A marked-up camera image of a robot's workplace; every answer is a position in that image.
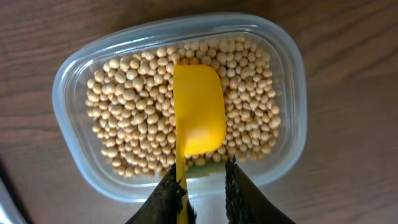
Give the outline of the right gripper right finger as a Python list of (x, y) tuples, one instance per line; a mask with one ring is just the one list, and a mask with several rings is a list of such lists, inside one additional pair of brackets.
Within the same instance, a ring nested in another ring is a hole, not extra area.
[(295, 224), (256, 187), (237, 165), (236, 158), (225, 164), (226, 216), (231, 224)]

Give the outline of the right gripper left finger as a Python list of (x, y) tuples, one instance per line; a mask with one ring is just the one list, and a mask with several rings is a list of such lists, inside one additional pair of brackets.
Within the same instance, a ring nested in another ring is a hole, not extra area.
[(177, 224), (177, 215), (185, 214), (188, 224), (196, 224), (197, 214), (190, 202), (183, 205), (187, 190), (177, 181), (175, 164), (167, 171), (141, 208), (126, 224)]

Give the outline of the yellow measuring scoop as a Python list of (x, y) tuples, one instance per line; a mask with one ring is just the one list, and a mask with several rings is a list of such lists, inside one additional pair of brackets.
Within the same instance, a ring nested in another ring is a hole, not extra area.
[(176, 181), (179, 183), (177, 223), (188, 223), (185, 172), (187, 156), (218, 149), (226, 136), (226, 113), (221, 81), (207, 65), (174, 66), (176, 119)]

